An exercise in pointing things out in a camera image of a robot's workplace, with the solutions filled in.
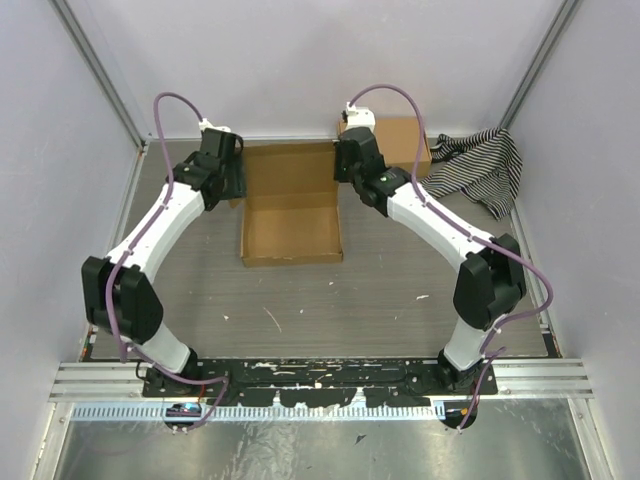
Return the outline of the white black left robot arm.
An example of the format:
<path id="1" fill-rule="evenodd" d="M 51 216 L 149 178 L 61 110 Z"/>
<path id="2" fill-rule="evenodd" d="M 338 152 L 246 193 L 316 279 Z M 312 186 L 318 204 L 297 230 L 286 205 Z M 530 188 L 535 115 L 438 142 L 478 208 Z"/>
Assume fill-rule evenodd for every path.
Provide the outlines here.
<path id="1" fill-rule="evenodd" d="M 246 195 L 242 137 L 206 121 L 200 130 L 198 150 L 169 168 L 158 198 L 129 235 L 81 267 L 88 322 L 116 339 L 122 361 L 135 353 L 181 397 L 208 382 L 196 352 L 166 325 L 153 283 L 191 223 L 220 202 Z"/>

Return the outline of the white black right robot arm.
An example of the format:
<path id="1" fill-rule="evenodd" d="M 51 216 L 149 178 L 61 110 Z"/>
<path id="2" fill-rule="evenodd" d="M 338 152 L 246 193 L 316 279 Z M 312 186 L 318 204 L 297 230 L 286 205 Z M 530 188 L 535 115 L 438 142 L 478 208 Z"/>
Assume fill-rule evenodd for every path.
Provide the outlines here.
<path id="1" fill-rule="evenodd" d="M 412 183 L 411 175 L 389 167 L 367 127 L 348 129 L 335 143 L 334 178 L 350 183 L 360 200 L 426 241 L 457 274 L 454 332 L 437 357 L 435 377 L 451 394 L 471 387 L 486 342 L 526 294 L 518 242 L 466 224 Z"/>

